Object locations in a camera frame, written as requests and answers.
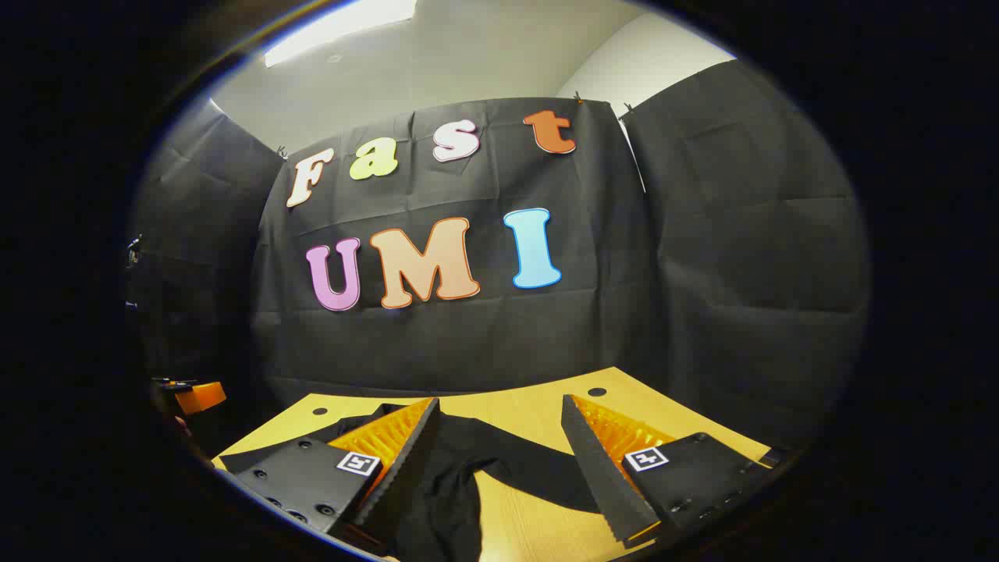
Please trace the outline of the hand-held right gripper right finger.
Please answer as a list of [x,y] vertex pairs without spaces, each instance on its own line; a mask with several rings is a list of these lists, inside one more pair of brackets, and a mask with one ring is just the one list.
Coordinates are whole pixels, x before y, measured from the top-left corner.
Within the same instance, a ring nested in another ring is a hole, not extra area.
[[626,547],[685,540],[745,504],[772,472],[709,433],[671,437],[571,394],[563,396],[561,428],[611,533]]

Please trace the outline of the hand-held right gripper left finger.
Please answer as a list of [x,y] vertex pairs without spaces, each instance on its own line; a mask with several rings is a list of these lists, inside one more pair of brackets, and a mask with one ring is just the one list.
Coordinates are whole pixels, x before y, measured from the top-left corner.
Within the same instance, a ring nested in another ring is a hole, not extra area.
[[439,557],[427,486],[440,419],[436,398],[385,404],[220,461],[247,490],[315,532],[378,556]]

